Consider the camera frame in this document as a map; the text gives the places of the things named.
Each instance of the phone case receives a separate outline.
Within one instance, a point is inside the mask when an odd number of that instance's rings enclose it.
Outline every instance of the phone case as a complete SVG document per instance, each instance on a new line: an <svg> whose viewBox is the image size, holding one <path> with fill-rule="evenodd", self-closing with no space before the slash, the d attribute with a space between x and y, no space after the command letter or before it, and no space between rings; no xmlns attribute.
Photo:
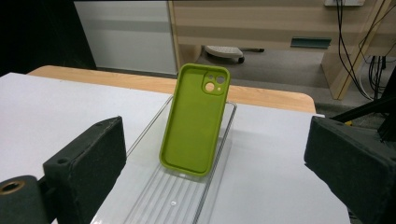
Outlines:
<svg viewBox="0 0 396 224"><path fill-rule="evenodd" d="M163 166L189 175L209 173L229 85L223 67L181 68L160 152Z"/></svg>

